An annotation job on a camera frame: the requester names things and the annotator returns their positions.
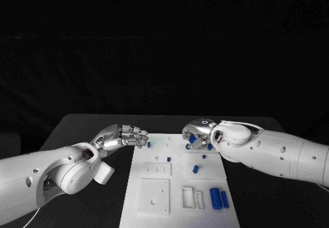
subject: black background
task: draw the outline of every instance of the black background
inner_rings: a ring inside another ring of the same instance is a hole
[[[12,1],[0,15],[22,153],[71,113],[269,116],[329,143],[328,1]]]

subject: blue object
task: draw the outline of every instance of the blue object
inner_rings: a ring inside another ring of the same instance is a hole
[[[211,189],[211,203],[214,210],[222,209],[219,189],[217,188]]]
[[[198,166],[198,165],[195,165],[195,166],[194,166],[194,173],[196,173],[196,172],[198,172],[198,169],[199,169],[199,166]]]
[[[196,140],[196,138],[195,138],[195,136],[194,136],[194,134],[192,134],[192,135],[191,135],[191,143],[194,143],[195,140]]]
[[[221,197],[222,197],[224,207],[228,208],[228,198],[227,198],[227,193],[224,191],[221,192]]]

